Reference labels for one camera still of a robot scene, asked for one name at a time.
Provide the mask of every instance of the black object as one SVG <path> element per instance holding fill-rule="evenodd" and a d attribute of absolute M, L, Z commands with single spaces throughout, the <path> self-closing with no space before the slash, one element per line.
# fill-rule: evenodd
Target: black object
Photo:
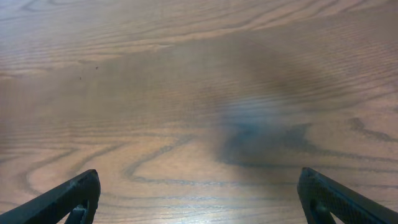
<path fill-rule="evenodd" d="M 309 224 L 398 223 L 398 213 L 373 202 L 311 168 L 303 168 L 297 192 Z"/>
<path fill-rule="evenodd" d="M 37 198 L 0 215 L 0 223 L 91 224 L 101 193 L 97 171 L 88 170 Z"/>

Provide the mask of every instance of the wooden surface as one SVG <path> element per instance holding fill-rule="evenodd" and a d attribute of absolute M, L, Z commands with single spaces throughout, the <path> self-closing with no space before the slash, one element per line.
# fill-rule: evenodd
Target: wooden surface
<path fill-rule="evenodd" d="M 87 169 L 95 223 L 305 223 L 312 167 L 398 211 L 395 1 L 2 1 L 0 211 Z"/>

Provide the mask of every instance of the wooden table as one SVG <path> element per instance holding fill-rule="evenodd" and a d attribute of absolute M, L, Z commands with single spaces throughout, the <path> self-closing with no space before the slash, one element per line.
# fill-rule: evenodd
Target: wooden table
<path fill-rule="evenodd" d="M 0 211 L 96 169 L 95 223 L 305 223 L 303 166 L 398 211 L 397 10 L 2 1 Z"/>

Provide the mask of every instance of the brown wooden tabletop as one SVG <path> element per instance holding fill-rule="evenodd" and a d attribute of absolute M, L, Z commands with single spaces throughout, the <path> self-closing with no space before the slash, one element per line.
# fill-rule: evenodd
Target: brown wooden tabletop
<path fill-rule="evenodd" d="M 95 223 L 306 223 L 312 167 L 398 211 L 398 3 L 0 2 L 0 212 L 96 169 Z"/>

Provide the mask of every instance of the wood grain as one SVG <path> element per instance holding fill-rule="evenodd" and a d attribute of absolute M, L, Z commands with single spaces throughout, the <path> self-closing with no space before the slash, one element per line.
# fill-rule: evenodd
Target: wood grain
<path fill-rule="evenodd" d="M 305 223 L 303 166 L 398 211 L 395 2 L 3 4 L 0 211 L 96 169 L 95 223 Z"/>

